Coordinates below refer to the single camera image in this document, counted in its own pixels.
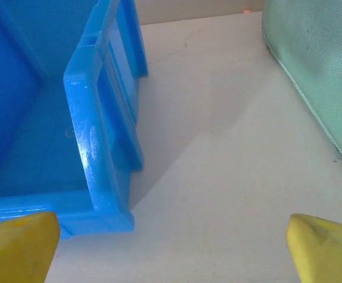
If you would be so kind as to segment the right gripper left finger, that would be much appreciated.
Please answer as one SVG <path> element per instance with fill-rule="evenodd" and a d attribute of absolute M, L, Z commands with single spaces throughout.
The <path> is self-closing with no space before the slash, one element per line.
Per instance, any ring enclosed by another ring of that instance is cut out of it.
<path fill-rule="evenodd" d="M 0 282 L 44 282 L 59 240 L 53 212 L 0 222 Z"/>

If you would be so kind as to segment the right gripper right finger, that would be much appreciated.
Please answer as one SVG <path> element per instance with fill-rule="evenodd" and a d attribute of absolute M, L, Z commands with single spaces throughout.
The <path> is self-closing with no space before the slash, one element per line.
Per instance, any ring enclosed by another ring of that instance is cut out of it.
<path fill-rule="evenodd" d="M 342 224 L 290 216 L 286 240 L 301 282 L 342 282 Z"/>

